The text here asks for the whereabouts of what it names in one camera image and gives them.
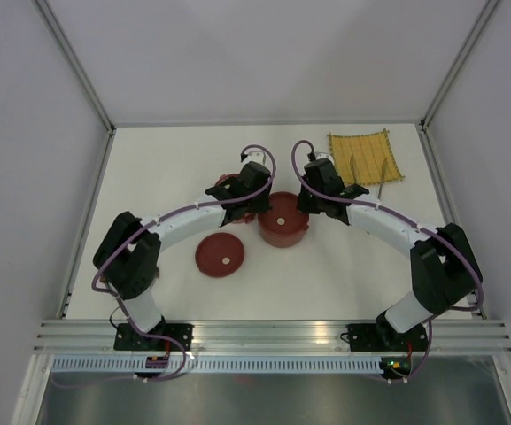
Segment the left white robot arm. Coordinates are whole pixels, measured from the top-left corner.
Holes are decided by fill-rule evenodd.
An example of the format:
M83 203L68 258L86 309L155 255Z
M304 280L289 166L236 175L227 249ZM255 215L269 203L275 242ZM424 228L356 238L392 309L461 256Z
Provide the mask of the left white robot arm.
M239 174L205 190L196 201L158 217L122 212L114 219L92 259L92 289L112 295L135 341L147 351L165 340L163 315L151 293L163 251L205 231L222 228L247 213L270 209L275 169L245 160Z

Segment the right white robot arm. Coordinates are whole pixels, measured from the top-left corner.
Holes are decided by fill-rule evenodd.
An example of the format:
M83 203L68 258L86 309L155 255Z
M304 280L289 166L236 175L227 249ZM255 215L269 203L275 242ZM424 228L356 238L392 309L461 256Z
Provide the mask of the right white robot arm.
M377 237L410 263L411 290L376 318L376 340L386 350L412 342L410 333L452 310L469 293L483 294L483 275L464 230L449 223L424 226L382 205L369 190L344 185L333 162L309 156L298 209L321 214Z

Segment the yellow bamboo mat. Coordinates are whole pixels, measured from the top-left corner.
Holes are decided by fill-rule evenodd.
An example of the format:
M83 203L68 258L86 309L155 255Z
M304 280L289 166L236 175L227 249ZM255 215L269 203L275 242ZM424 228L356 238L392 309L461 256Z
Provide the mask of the yellow bamboo mat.
M389 134L387 129L368 135L328 134L330 155L345 185L375 186L405 178L393 155Z

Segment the right aluminium frame post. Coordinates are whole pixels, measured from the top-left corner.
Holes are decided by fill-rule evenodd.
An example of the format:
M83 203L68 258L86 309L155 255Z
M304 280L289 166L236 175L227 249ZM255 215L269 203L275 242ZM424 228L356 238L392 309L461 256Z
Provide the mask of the right aluminium frame post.
M459 77L462 69L467 64L472 53L475 51L476 45L480 41L501 4L502 1L500 0L486 0L484 2L483 7L477 14L476 19L464 38L460 49L455 55L453 62L446 71L444 79L431 99L426 112L422 115L419 121L419 126L422 131L425 131L429 127L430 123L435 119L440 106L445 101L445 97Z

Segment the red steel bowl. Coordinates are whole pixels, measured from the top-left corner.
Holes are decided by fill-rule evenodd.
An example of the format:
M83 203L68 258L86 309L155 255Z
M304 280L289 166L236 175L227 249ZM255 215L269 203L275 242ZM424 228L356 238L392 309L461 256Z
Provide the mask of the red steel bowl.
M224 181L231 177L237 177L237 174L222 174L216 181L216 185L221 185ZM255 212L246 212L240 219L235 220L234 224L249 224L253 222L255 218L256 218Z
M296 208L274 207L258 215L259 234L275 248L290 248L301 242L309 229L309 215Z

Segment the red lid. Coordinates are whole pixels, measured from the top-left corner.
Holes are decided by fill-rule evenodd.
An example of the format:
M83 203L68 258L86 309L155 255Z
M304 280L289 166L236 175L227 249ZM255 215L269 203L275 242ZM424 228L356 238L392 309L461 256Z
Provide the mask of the red lid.
M245 248L235 235L220 232L204 238L196 248L198 270L212 278L234 274L244 263Z
M297 208L298 196L286 191L270 195L271 209L258 214L259 228L274 236L294 236L308 229L309 215Z

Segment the left aluminium frame post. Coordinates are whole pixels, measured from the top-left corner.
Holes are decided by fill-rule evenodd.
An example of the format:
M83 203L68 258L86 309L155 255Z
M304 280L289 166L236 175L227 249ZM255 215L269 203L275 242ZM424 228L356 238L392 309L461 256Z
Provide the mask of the left aluminium frame post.
M57 45L71 72L74 74L74 78L80 85L84 96L89 101L93 112L105 128L107 134L112 134L116 127L106 111L104 104L102 103L88 74L86 73L86 70L71 44L65 29L59 22L58 16L54 12L50 2L47 0L34 0L33 5L39 13L43 24L50 31L50 35L54 40L54 43Z

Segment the aluminium frame post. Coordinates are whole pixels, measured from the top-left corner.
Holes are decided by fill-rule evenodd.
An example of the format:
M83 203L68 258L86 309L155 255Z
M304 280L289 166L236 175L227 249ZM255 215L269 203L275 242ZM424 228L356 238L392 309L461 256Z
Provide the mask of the aluminium frame post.
M74 74L74 78L80 85L84 96L89 101L93 112L105 128L107 134L112 134L116 127L106 111L104 104L102 103L88 74L86 73L86 70L71 44L65 29L59 22L58 16L54 12L50 2L47 0L34 0L33 5L39 13L43 24L50 31L50 35L54 40L54 43L57 45L71 72Z
M476 45L480 41L501 4L502 1L500 0L486 0L484 2L483 7L477 14L476 19L464 38L460 49L455 55L453 62L446 71L444 79L431 99L426 112L422 115L419 121L419 126L422 131L425 131L429 127L430 123L435 119L440 106L445 101L445 97L459 77L462 69L467 64L472 53L475 51Z

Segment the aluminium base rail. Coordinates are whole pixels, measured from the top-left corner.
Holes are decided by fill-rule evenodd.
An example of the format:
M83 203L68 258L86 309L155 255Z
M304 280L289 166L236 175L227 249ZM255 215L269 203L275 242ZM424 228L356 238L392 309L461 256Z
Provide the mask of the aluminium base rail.
M349 351L339 336L348 321L191 321L193 352L207 355L325 355ZM33 351L46 354L113 352L115 329L107 320L46 320ZM436 356L511 355L507 327L497 320L435 320Z

